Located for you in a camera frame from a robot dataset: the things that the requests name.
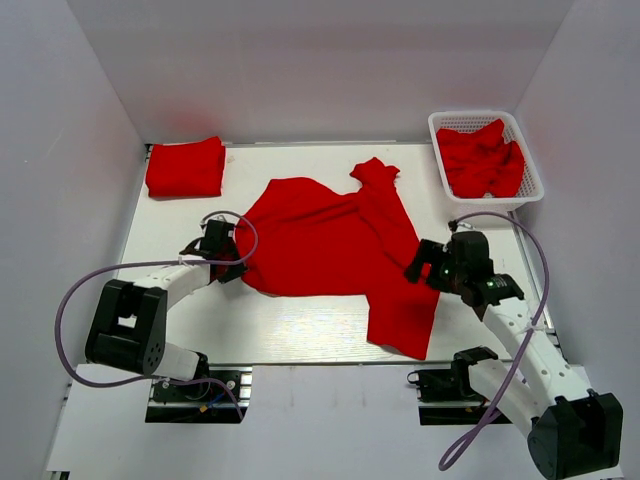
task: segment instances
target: white wall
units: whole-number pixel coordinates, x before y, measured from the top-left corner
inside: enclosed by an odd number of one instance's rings
[[[69,0],[147,142],[423,139],[513,110],[572,0]]]
[[[625,408],[628,478],[640,478],[639,20],[637,0],[577,0],[517,109],[546,190],[518,213],[551,261],[565,353]]]
[[[143,145],[63,0],[0,16],[0,476],[40,478],[67,375],[53,317],[81,274],[117,260]],[[80,358],[96,289],[73,303]]]

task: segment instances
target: white floor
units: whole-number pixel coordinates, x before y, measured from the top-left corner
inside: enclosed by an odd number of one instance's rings
[[[123,261],[177,258],[200,236],[199,221],[225,209],[245,213],[272,178],[313,178],[337,193],[357,191],[349,173],[377,156],[400,169],[398,193],[421,238],[450,236],[446,199],[430,145],[250,146],[230,148],[218,198],[152,200],[142,187]],[[498,272],[510,274],[532,299],[532,287],[510,226],[486,231]],[[125,271],[134,279],[146,272]],[[212,363],[397,362],[407,357],[366,341],[364,296],[275,298],[241,281],[212,284],[169,312],[167,341],[203,352]],[[427,360],[448,361],[459,350],[486,345],[508,355],[470,308],[442,295]]]

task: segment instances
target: purple cable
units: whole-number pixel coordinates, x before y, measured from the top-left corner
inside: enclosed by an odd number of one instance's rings
[[[507,215],[502,215],[500,213],[495,213],[495,212],[477,212],[477,213],[469,213],[467,215],[463,215],[460,218],[456,219],[455,221],[459,223],[463,220],[466,220],[467,218],[478,217],[481,215],[489,215],[492,217],[502,218],[516,225],[529,236],[533,244],[536,246],[538,253],[540,254],[540,260],[542,261],[542,270],[544,271],[544,287],[542,290],[542,297],[540,298],[540,304],[538,305],[538,309],[531,317],[531,325],[535,326],[538,323],[538,320],[540,320],[540,317],[542,316],[544,306],[546,305],[547,298],[549,297],[549,264],[547,262],[547,257],[545,256],[544,251],[542,250],[542,246],[540,245],[540,242],[538,242],[538,239],[524,225],[522,225],[520,222],[518,222],[517,220]],[[464,435],[462,435],[458,440],[453,442],[453,444],[447,449],[447,451],[444,453],[444,455],[440,459],[440,462],[438,463],[438,468],[440,469],[440,471],[445,471],[451,468],[453,464],[456,463],[458,459],[462,456],[462,454],[467,450],[467,448],[469,448],[471,443],[475,440],[475,438],[482,431],[482,429],[487,425],[489,425],[490,423],[492,423],[496,418],[500,416],[500,412],[498,411],[498,403],[500,403],[500,400],[504,396],[504,393],[507,391],[507,388],[511,383],[511,380],[513,380],[513,377],[515,376],[516,371],[518,370],[518,366],[522,361],[522,357],[524,356],[524,351],[526,350],[527,345],[529,345],[529,341],[531,340],[532,336],[533,336],[533,330],[529,329],[525,334],[524,338],[522,339],[520,348],[518,348],[516,355],[513,357],[513,363],[511,364],[511,368],[507,372],[507,376],[502,382],[502,385],[500,385],[500,388],[496,392],[496,396],[491,401],[491,405],[489,405],[489,407],[484,412],[484,415],[482,415],[482,418],[480,418],[476,426],[473,427]]]
[[[233,217],[236,217],[239,221],[243,221],[247,225],[249,225],[249,227],[253,231],[253,235],[255,239],[253,243],[253,247],[251,248],[249,253],[247,253],[244,257],[242,257],[239,260],[233,260],[233,261],[186,260],[182,263],[185,263],[187,265],[227,265],[227,266],[239,265],[245,262],[249,257],[251,257],[251,255],[255,253],[256,249],[258,248],[258,232],[256,231],[256,228],[253,226],[253,224],[249,220],[247,220],[245,217],[235,212],[231,212],[229,210],[219,210],[219,211],[208,214],[206,217],[204,217],[201,220],[201,223],[204,223],[207,219],[213,217],[214,215],[231,215]],[[76,382],[82,385],[85,385],[87,387],[92,387],[92,388],[120,387],[122,385],[127,385],[129,383],[137,382],[140,380],[147,380],[150,378],[160,378],[160,377],[145,377],[144,375],[138,375],[136,377],[127,378],[126,380],[120,380],[117,382],[99,383],[99,382],[92,382],[91,380],[87,380],[81,377],[71,366],[71,363],[69,362],[69,359],[67,358],[67,355],[64,352],[64,347],[62,346],[62,316],[64,315],[64,309],[67,307],[67,303],[69,303],[69,299],[71,298],[71,296],[76,292],[76,290],[78,290],[78,288],[80,288],[87,281],[91,280],[93,277],[97,277],[98,275],[102,275],[103,273],[113,272],[115,270],[123,270],[126,268],[163,267],[163,266],[174,266],[174,265],[180,265],[180,264],[181,262],[178,260],[159,260],[154,262],[134,262],[134,263],[121,263],[118,265],[111,265],[109,267],[99,268],[97,270],[94,270],[91,273],[86,274],[84,277],[82,277],[80,280],[78,280],[76,283],[74,283],[71,286],[71,288],[67,291],[67,293],[64,294],[64,297],[62,297],[62,300],[60,301],[60,305],[58,306],[58,311],[56,312],[55,324],[53,327],[53,333],[55,337],[56,350],[58,352],[58,357],[60,358],[60,362],[62,363],[62,366],[64,367],[64,369],[67,371],[67,373],[71,378],[73,378]],[[214,383],[218,385],[226,392],[227,395],[229,395],[229,398],[233,402],[233,405],[236,407],[236,411],[238,412],[238,416],[240,417],[240,420],[242,420],[243,415],[242,415],[242,410],[240,409],[240,405],[238,405],[238,400],[236,399],[233,392],[229,390],[229,388],[224,382],[221,382],[220,380],[215,378],[199,378],[196,380],[188,380],[188,381],[170,380],[169,383],[172,385],[178,385],[178,386],[196,385],[199,383]]]

